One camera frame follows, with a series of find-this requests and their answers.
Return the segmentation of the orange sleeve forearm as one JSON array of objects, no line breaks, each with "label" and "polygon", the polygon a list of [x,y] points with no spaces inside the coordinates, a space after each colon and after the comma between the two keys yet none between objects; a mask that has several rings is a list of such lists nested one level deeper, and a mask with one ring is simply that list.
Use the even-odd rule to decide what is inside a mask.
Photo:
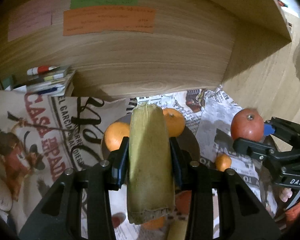
[{"label": "orange sleeve forearm", "polygon": [[285,212],[286,226],[290,228],[300,217],[300,201]]}]

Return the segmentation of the person's right hand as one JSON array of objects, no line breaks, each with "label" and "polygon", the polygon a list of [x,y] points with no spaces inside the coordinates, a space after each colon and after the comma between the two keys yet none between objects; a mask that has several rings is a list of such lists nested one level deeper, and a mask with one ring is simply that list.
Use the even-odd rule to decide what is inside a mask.
[{"label": "person's right hand", "polygon": [[293,195],[292,189],[290,188],[282,188],[279,193],[279,198],[282,202],[287,202],[289,198]]}]

